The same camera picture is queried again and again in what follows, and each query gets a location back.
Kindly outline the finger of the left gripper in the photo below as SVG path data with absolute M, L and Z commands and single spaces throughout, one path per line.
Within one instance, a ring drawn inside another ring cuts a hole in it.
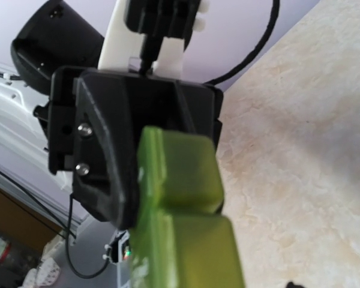
M 210 138 L 218 146 L 223 92 L 209 84 L 174 81 L 175 120 L 172 129 Z

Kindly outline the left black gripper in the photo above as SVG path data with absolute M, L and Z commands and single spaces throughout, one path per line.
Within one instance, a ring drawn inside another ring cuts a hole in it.
M 173 130 L 174 81 L 62 67 L 52 77 L 49 102 L 34 110 L 48 139 L 50 172 L 88 165 L 87 175 L 74 173 L 74 198 L 121 230 L 136 223 L 143 128 Z

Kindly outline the green weekly pill organizer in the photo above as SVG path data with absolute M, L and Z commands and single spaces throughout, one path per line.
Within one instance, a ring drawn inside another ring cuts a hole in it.
M 130 230 L 132 287 L 244 287 L 215 146 L 205 136 L 143 129 L 140 208 Z

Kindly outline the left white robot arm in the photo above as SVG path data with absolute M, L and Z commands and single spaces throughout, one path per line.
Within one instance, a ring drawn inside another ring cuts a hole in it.
M 212 154 L 223 94 L 182 80 L 183 45 L 206 1 L 117 1 L 101 35 L 65 1 L 45 2 L 0 78 L 0 155 L 54 186 L 22 193 L 76 237 L 73 208 L 125 230 L 150 209 L 214 214 L 223 189 Z M 14 169 L 0 175 L 18 185 Z

